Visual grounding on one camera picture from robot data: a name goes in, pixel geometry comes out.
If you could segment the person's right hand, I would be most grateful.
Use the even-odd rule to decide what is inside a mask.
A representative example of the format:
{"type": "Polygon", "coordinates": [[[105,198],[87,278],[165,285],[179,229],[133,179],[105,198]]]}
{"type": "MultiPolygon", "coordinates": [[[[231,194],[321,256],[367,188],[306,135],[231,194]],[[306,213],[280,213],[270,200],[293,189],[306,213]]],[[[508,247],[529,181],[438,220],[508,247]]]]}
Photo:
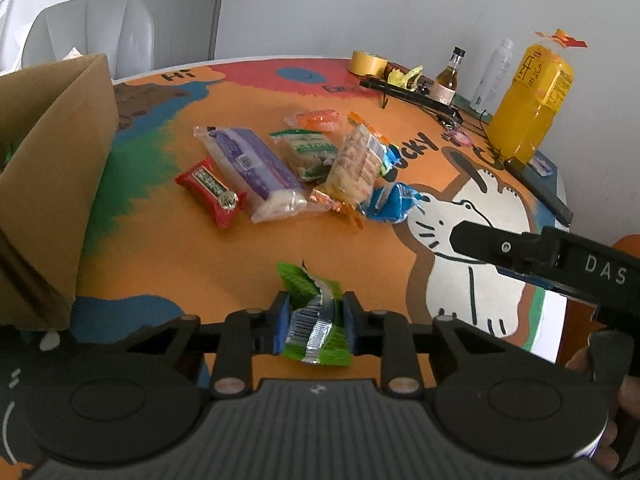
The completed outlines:
{"type": "MultiPolygon", "coordinates": [[[[592,374],[590,349],[588,347],[579,349],[574,356],[567,361],[565,367],[581,375],[590,376],[592,374]]],[[[624,412],[633,419],[638,420],[640,408],[639,396],[639,378],[625,375],[620,388],[617,390],[616,412],[624,412]]],[[[613,444],[616,442],[619,433],[618,425],[614,422],[611,415],[611,405],[608,405],[608,423],[600,439],[597,451],[594,452],[592,456],[593,460],[608,472],[613,472],[620,463],[620,454],[613,448],[613,444]]]]}

